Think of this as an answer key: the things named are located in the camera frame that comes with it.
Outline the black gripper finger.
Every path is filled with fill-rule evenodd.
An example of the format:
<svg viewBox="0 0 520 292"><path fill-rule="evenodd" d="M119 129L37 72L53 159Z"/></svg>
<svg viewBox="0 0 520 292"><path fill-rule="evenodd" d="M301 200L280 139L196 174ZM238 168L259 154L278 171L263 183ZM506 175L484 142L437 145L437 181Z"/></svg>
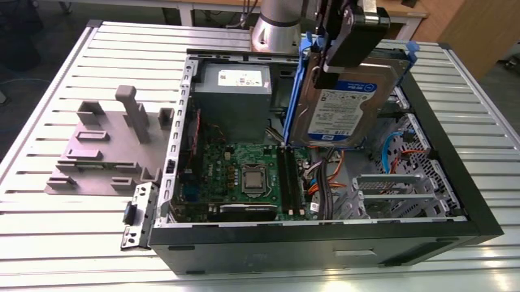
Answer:
<svg viewBox="0 0 520 292"><path fill-rule="evenodd" d="M343 11L343 1L318 1L315 11L318 73L314 77L314 88L331 88L338 80L341 67L341 42L338 37L343 23Z"/></svg>

